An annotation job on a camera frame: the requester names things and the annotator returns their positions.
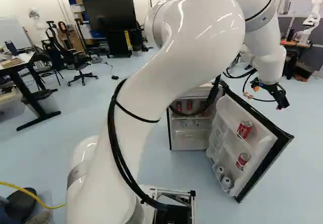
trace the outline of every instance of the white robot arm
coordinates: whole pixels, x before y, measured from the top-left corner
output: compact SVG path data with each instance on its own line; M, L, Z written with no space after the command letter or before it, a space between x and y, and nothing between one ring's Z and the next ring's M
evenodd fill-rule
M221 74L243 42L257 57L254 66L264 85L276 87L286 56L273 0L162 0L150 10L145 30L161 49L113 99L119 104L113 112L117 140L134 179L154 124L133 115L157 121L181 94ZM69 180L68 224L143 223L140 217L134 220L137 197L116 166L109 130L105 125L89 157L86 179ZM75 164L80 159L74 158Z
M322 7L323 0L312 0L313 9L306 20L303 22L304 31L298 32L301 34L300 43L307 44L308 38L311 35L312 31L319 26L321 16L319 11Z

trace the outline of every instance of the floor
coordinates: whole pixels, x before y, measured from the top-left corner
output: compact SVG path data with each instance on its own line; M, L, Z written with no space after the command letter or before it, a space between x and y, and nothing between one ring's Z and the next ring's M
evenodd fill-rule
M125 77L133 74L154 55L109 59L112 73ZM111 79L111 67L96 64L92 71L99 79L87 79L72 87L66 81L75 71L63 71L64 80L54 94L62 114L46 122L16 132L17 126L32 120L28 109L14 119L0 123L0 180L33 187L48 205L65 202L68 163L74 147L82 139L100 132L117 81ZM241 71L237 66L234 71ZM243 80L223 79L242 96ZM58 87L55 77L45 78L48 88ZM323 79L308 83L282 80L291 106L278 111L275 103L250 100L256 109L277 126L295 136L242 204L222 192L210 168L205 152L170 152L166 117L151 132L145 148L138 182L159 187L197 191L197 220L207 223L310 223L323 218L320 191L323 182L323 144L321 123ZM257 93L265 99L264 91ZM12 189L0 187L0 195ZM56 224L64 223L65 209L55 210Z

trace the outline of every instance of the fridge door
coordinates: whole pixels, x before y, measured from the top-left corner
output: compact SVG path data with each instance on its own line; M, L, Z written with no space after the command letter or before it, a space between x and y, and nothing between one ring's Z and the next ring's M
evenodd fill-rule
M224 81L221 86L223 96L216 104L206 155L223 190L240 203L294 137L233 93ZM252 124L245 139L238 134L243 121Z

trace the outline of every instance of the tv screen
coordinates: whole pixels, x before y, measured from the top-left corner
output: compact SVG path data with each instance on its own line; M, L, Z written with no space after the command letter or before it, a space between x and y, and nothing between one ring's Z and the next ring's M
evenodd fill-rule
M87 0L83 3L92 30L109 32L137 29L133 0Z

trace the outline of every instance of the soda can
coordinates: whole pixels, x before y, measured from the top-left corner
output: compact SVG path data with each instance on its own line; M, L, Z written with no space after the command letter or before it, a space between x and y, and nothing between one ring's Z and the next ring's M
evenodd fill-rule
M228 191L232 185L230 178L227 176L224 176L221 181L221 185L225 191Z
M206 107L206 101L201 101L201 108L205 108ZM201 116L204 117L205 116L205 111L201 111Z
M191 99L189 99L187 101L187 110L191 111L193 109L193 101Z
M225 175L224 167L222 167L222 166L217 167L216 175L219 178L219 180L221 181L223 179L224 175Z
M246 139L252 129L252 123L250 121L243 121L238 128L238 137Z
M250 156L247 153L241 153L238 161L236 162L237 168L243 170L243 167L248 163L249 160Z
M182 112L182 102L180 101L176 102L176 110L179 112Z

